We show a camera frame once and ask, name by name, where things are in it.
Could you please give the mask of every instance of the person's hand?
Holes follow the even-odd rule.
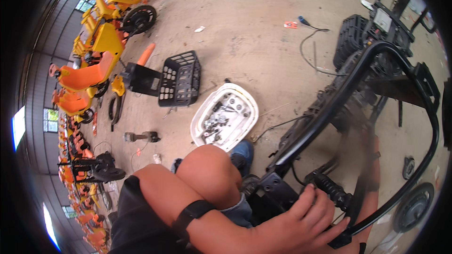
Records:
[[[289,211],[255,229],[263,240],[264,249],[266,241],[268,242],[268,251],[264,252],[302,253],[326,245],[346,229],[350,217],[345,217],[336,226],[324,231],[331,224],[334,212],[334,203],[326,193],[320,189],[314,190],[314,186],[308,184]],[[275,239],[279,246],[276,252]]]

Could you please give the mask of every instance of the black plastic basket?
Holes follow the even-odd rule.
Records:
[[[188,106],[196,102],[201,81],[201,65],[194,50],[165,60],[160,81],[159,106]]]
[[[368,20],[361,15],[352,15],[345,19],[339,31],[338,44],[336,46],[336,53],[333,58],[333,64],[336,69],[341,69],[343,63],[355,51],[363,48],[364,28]]]

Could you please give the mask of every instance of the concrete floor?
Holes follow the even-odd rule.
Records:
[[[382,2],[389,6],[391,0]],[[352,14],[368,17],[367,9],[359,0],[149,0],[149,4],[157,9],[156,24],[150,31],[132,37],[121,59],[124,62],[136,62],[150,43],[156,43],[146,67],[161,71],[167,57],[194,49],[202,66],[201,91],[210,88],[211,82],[220,86],[225,78],[229,78],[255,98],[261,117],[248,138],[252,134],[259,135],[269,126],[302,114],[316,99],[317,91],[333,79],[333,76],[314,71],[301,58],[299,44],[312,29],[303,25],[298,29],[286,29],[283,27],[284,21],[296,21],[302,15],[314,26],[331,29],[327,33],[317,33],[307,41],[304,53],[313,59],[315,41],[317,65],[333,69],[332,59],[342,20]],[[411,10],[406,10],[403,16],[402,20],[407,26],[412,24],[410,16],[417,18]],[[195,33],[195,29],[201,25],[206,26],[206,29]],[[438,37],[427,33],[422,27],[418,27],[414,35],[416,40],[411,46],[414,57],[409,60],[413,65],[425,62],[442,93],[443,81],[448,72]],[[118,64],[112,74],[121,70],[122,67]],[[162,165],[170,167],[174,158],[184,157],[195,149],[189,134],[190,121],[210,92],[201,95],[194,105],[178,108],[177,112],[173,111],[165,119],[162,117],[168,108],[159,107],[156,97],[127,92],[121,119],[115,125],[114,132],[110,132],[109,91],[105,94],[102,108],[98,109],[97,136],[92,136],[91,124],[83,125],[82,131],[92,147],[99,144],[95,154],[112,151],[117,167],[124,169],[128,175],[153,163],[154,154],[160,154]],[[401,176],[404,157],[412,155],[417,167],[430,144],[431,128],[425,110],[404,104],[403,127],[398,128],[397,122],[397,102],[391,99],[376,124],[381,152],[379,206],[405,183]],[[288,124],[267,132],[255,143],[251,168],[253,174],[264,174],[265,167],[272,160],[268,155],[277,149],[279,138],[289,127]],[[125,143],[122,139],[124,132],[141,133],[147,130],[157,131],[162,140],[146,145],[142,141]],[[327,127],[303,151],[301,160],[295,163],[297,173],[303,177],[328,161],[336,151],[339,138],[340,135],[332,125]],[[357,148],[356,143],[356,140],[348,142],[342,160],[347,158],[347,154],[353,154]],[[448,152],[442,147],[442,135],[439,143],[435,157],[420,181],[435,183],[434,174],[439,167],[440,189]],[[142,151],[140,156],[135,155],[138,148]],[[331,178],[342,184],[347,192],[353,193],[357,170],[356,164],[344,163],[331,173]],[[300,189],[291,173],[285,180],[295,190]],[[115,189],[110,193],[114,210],[122,183],[123,181],[105,184],[107,189]],[[375,224],[367,242],[366,253],[370,253],[391,230],[390,222]],[[418,231],[415,228],[404,234],[394,244],[397,248],[392,249],[393,253],[403,253]],[[384,251],[376,248],[372,252],[379,253]]]

